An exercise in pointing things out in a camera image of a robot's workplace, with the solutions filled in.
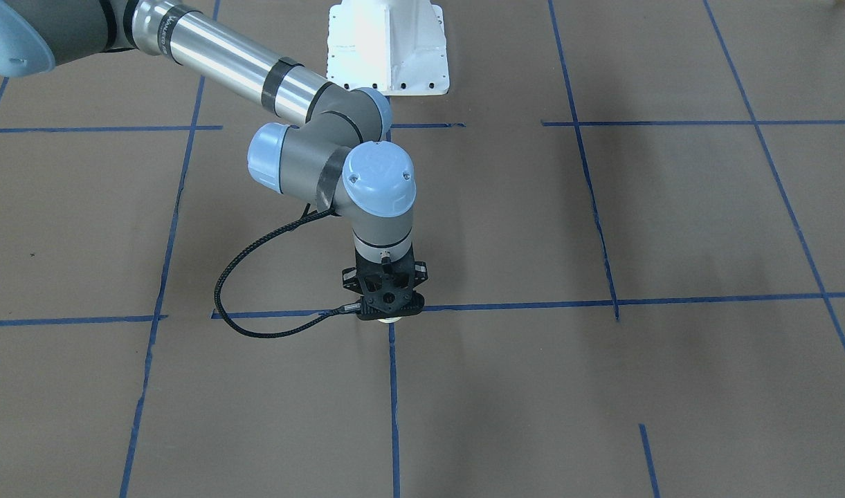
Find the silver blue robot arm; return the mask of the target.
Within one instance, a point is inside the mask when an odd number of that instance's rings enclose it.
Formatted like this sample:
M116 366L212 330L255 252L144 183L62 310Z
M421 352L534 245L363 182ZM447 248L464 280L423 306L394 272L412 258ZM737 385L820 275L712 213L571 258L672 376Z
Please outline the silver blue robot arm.
M412 255L414 167L386 140L392 110L376 89L340 88L182 1L0 1L0 76L125 51L191 70L273 117L249 145L249 173L349 220L360 259Z

